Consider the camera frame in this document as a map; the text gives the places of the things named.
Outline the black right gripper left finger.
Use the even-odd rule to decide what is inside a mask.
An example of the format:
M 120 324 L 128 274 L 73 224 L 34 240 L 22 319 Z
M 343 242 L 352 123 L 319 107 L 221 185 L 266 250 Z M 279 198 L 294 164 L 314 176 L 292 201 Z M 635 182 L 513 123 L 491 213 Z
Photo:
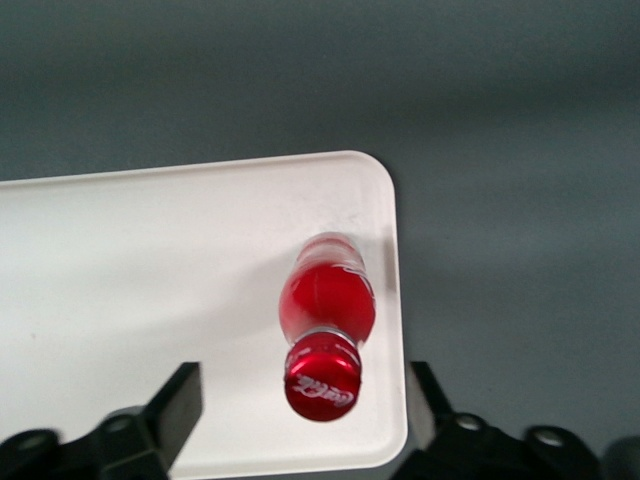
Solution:
M 143 406 L 110 413 L 68 443 L 52 429 L 1 443 L 3 479 L 168 479 L 203 411 L 201 366 L 184 362 Z

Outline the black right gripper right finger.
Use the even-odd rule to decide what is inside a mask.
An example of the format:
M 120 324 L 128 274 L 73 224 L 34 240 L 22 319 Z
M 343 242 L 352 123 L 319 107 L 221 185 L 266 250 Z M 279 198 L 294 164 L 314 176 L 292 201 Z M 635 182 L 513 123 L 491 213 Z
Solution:
M 418 447 L 394 479 L 598 479 L 600 463 L 574 433 L 535 425 L 514 438 L 453 409 L 430 365 L 406 369 L 409 424 Z

